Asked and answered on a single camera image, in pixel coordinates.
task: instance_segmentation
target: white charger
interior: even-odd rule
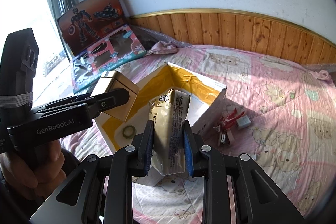
[[[248,118],[248,116],[244,115],[242,117],[240,117],[239,119],[236,120],[236,125],[238,129],[243,129],[248,127],[251,124],[250,119]]]

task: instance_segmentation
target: white strap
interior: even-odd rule
[[[33,93],[20,94],[15,96],[0,96],[0,107],[15,108],[33,101]]]

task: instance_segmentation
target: wood paneling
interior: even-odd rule
[[[236,43],[236,16],[219,14],[219,45],[234,48]]]
[[[201,13],[203,43],[219,46],[219,30],[217,14]]]
[[[236,16],[236,48],[251,51],[253,17]]]
[[[216,45],[258,52],[296,63],[336,63],[336,45],[293,24],[233,13],[171,13],[130,19],[196,45]]]
[[[189,42],[187,23],[184,14],[171,14],[175,39],[182,42]]]
[[[278,22],[271,22],[271,29],[266,54],[281,57],[286,35],[286,26]]]
[[[260,18],[253,19],[251,51],[266,54],[271,22]]]
[[[301,31],[293,27],[287,27],[285,42],[281,53],[281,58],[294,61],[296,51],[299,46]]]
[[[187,24],[189,43],[203,44],[203,31],[201,24],[201,15],[199,13],[185,14],[185,21]]]

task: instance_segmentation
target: bed sheet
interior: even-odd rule
[[[225,113],[236,107],[252,124],[232,128],[234,143],[219,150],[251,155],[306,215],[336,172],[336,88],[328,75],[279,58],[208,45],[150,55],[118,70],[136,83],[165,62],[227,85]],[[213,132],[203,138],[217,147]],[[64,138],[62,145],[80,160],[90,153],[110,154],[96,126]],[[201,222],[203,178],[183,173],[165,177],[155,187],[132,187],[133,216],[139,223]],[[231,212],[234,217],[233,204]]]

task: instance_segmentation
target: human hand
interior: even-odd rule
[[[34,200],[35,195],[47,198],[66,178],[59,141],[47,145],[49,158],[34,171],[15,152],[0,155],[0,167],[6,182],[26,199]]]

